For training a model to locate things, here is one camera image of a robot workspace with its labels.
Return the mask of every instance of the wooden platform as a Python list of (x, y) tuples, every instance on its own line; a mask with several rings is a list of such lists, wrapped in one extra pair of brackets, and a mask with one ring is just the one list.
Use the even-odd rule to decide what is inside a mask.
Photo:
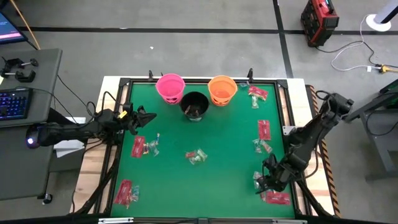
[[(99, 111), (101, 108), (102, 96), (105, 91), (110, 92), (113, 96), (116, 97), (118, 93), (120, 78), (122, 77), (104, 77), (101, 91), (98, 97), (97, 111)], [(304, 80), (299, 78), (291, 78), (287, 79), (287, 83), (289, 86), (290, 103), (292, 105), (295, 125), (304, 126), (307, 122), (309, 122), (312, 119), (310, 104), (308, 102)], [(124, 102), (126, 94), (127, 94), (127, 88), (124, 89), (121, 102)], [(282, 107), (284, 110), (285, 122), (286, 124), (290, 124), (289, 118), (287, 116), (286, 99), (284, 92), (282, 91), (282, 88), (280, 89), (280, 96), (282, 100)], [(114, 101), (110, 97), (107, 97), (105, 99), (104, 108), (110, 108), (112, 110), (114, 109)], [(106, 147), (105, 145), (98, 146), (95, 149), (91, 150), (90, 152), (87, 152), (84, 156), (78, 183), (76, 185), (76, 190), (75, 190), (76, 210), (81, 208), (81, 206), (86, 202), (86, 200), (88, 200), (90, 195), (97, 187), (98, 182), (100, 181), (100, 174), (104, 161), (105, 147)], [(115, 151), (116, 147), (113, 147), (111, 159), (109, 161), (109, 167), (113, 161)], [(313, 153), (312, 159), (305, 171), (306, 175), (310, 174), (315, 169), (315, 166), (316, 166), (315, 154)], [(340, 216), (340, 213), (338, 211), (337, 196), (335, 194), (332, 195), (330, 194), (330, 189), (328, 185), (328, 183), (331, 183), (333, 179), (331, 179), (330, 177), (328, 178), (326, 176), (326, 173), (328, 173), (328, 176), (332, 176), (331, 168), (328, 164), (326, 164), (326, 166), (328, 167), (327, 171), (324, 170), (322, 159), (319, 159), (318, 172), (312, 177), (307, 179), (307, 185), (308, 188), (311, 190), (312, 194), (314, 194), (318, 202), (323, 206), (323, 208), (327, 212), (329, 212), (330, 214)], [(106, 200), (108, 198), (108, 190), (109, 190), (108, 186), (105, 188), (103, 192), (103, 199), (100, 206), (101, 212), (104, 210), (106, 206)], [(304, 201), (301, 190), (299, 189), (298, 186), (296, 186), (296, 189), (298, 194), (298, 201), (300, 204), (299, 205), (300, 210), (302, 211), (302, 213), (305, 213)]]

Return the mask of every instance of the red power station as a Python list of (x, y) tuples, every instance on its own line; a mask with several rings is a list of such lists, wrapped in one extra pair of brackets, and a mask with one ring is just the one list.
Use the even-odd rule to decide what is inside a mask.
[(323, 46), (337, 27), (338, 20), (331, 0), (309, 0), (301, 14), (308, 46)]

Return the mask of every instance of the computer monitor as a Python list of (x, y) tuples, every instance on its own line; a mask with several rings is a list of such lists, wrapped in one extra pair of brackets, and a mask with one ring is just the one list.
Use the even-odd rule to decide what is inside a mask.
[(27, 37), (0, 12), (0, 45), (27, 41)]

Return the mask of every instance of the pink bucket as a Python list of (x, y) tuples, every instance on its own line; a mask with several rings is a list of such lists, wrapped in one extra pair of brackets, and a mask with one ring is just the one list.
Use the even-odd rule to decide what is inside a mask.
[(166, 74), (156, 83), (157, 92), (169, 104), (177, 104), (181, 101), (184, 88), (185, 82), (177, 74)]

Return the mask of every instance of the wooden plank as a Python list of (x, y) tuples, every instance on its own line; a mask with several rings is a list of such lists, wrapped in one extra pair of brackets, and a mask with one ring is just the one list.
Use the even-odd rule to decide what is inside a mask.
[[(103, 84), (101, 86), (101, 91), (99, 93), (97, 111), (101, 109), (102, 97), (105, 91), (110, 92), (114, 97), (116, 97), (118, 92), (119, 80), (121, 77), (104, 77)], [(304, 80), (302, 79), (287, 79), (289, 86), (289, 96), (292, 105), (292, 111), (294, 116), (294, 121), (296, 126), (304, 126), (311, 119), (310, 105), (307, 100), (307, 92), (305, 89)], [(286, 100), (283, 90), (280, 91), (282, 109), (287, 112)], [(127, 95), (127, 88), (123, 90), (123, 98), (121, 103), (124, 103)], [(115, 102), (107, 96), (104, 101), (104, 108), (114, 109)], [(284, 112), (285, 123), (289, 124), (289, 117), (287, 113)], [(112, 149), (112, 156), (110, 160), (109, 167), (114, 159), (115, 148)], [(98, 146), (98, 148), (88, 152), (83, 160), (83, 165), (80, 171), (80, 176), (78, 179), (78, 184), (76, 186), (75, 192), (75, 203), (77, 209), (79, 209), (85, 201), (91, 196), (94, 189), (98, 186), (100, 179), (100, 172), (102, 169), (102, 163), (104, 159), (104, 146)], [(330, 194), (328, 190), (328, 184), (326, 181), (325, 171), (323, 169), (322, 160), (319, 160), (318, 172), (307, 179), (308, 188), (314, 194), (315, 198), (321, 203), (326, 211), (334, 214), (333, 206), (330, 199)], [(306, 175), (310, 174), (316, 166), (315, 155), (313, 154), (310, 163), (305, 171)], [(101, 201), (100, 211), (106, 206), (106, 200), (108, 198), (109, 184), (104, 190), (103, 199)], [(301, 190), (296, 185), (298, 203), (301, 211), (304, 213), (304, 202)]]

